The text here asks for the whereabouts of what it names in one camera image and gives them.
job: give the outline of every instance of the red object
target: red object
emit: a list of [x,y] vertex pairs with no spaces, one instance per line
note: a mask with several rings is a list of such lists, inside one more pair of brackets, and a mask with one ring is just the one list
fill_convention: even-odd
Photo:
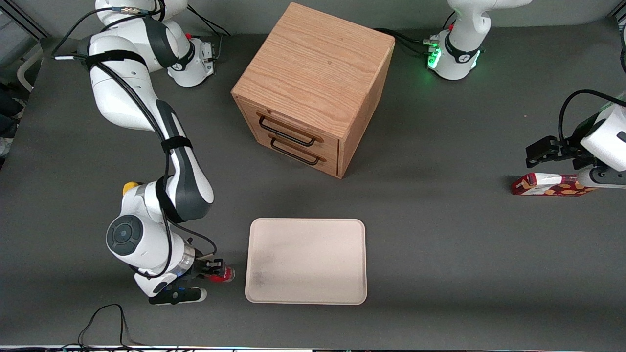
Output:
[[578,183],[576,175],[531,172],[511,185],[514,195],[546,195],[578,197],[597,188]]
[[230,266],[227,266],[226,270],[224,270],[224,276],[210,275],[206,278],[212,282],[230,282],[235,278],[235,271]]

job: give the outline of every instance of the yellow button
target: yellow button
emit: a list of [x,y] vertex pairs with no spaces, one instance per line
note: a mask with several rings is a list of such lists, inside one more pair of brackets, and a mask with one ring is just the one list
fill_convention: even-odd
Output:
[[139,184],[137,182],[127,182],[124,185],[124,189],[122,189],[121,194],[125,195],[126,192],[128,192],[131,189],[134,189],[135,187],[139,186]]

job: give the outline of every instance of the cabinet top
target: cabinet top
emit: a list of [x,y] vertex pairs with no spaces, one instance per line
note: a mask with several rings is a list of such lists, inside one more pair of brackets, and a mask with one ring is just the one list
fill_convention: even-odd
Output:
[[391,36],[291,3],[232,93],[343,138],[393,47]]

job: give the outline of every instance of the green led light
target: green led light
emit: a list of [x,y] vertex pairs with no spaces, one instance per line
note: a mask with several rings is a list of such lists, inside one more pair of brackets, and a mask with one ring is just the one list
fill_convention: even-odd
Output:
[[480,56],[480,50],[478,50],[478,52],[476,53],[476,58],[474,59],[474,63],[471,64],[471,67],[474,68],[476,67],[476,64],[478,62],[478,57]]
[[434,53],[431,54],[431,58],[428,59],[428,66],[430,68],[437,67],[437,63],[439,63],[439,58],[441,57],[441,49],[437,48]]

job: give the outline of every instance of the black drawer handle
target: black drawer handle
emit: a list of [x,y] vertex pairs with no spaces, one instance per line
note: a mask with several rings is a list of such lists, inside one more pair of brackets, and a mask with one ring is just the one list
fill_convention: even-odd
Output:
[[285,155],[287,155],[289,157],[292,157],[292,158],[294,158],[294,159],[296,159],[298,161],[301,161],[301,162],[303,162],[303,163],[305,163],[307,165],[315,166],[319,162],[319,157],[316,157],[315,161],[310,162],[310,161],[306,160],[305,158],[300,158],[296,154],[290,153],[290,152],[284,150],[283,148],[279,148],[279,147],[275,146],[274,142],[276,142],[276,138],[272,138],[272,141],[270,142],[270,145],[272,146],[272,148],[274,150],[278,150],[279,152],[281,152],[281,153],[283,153],[283,154],[285,154]]
[[259,119],[259,125],[261,125],[262,128],[270,131],[270,132],[274,132],[275,134],[281,136],[284,139],[290,140],[291,142],[294,143],[298,143],[299,145],[303,145],[305,147],[310,147],[311,145],[313,145],[313,143],[315,142],[315,137],[311,137],[311,141],[310,142],[305,142],[302,140],[299,140],[298,138],[294,138],[290,135],[286,135],[284,133],[282,133],[281,131],[275,130],[272,127],[266,126],[263,124],[263,121],[265,121],[265,116],[261,116],[261,118]]

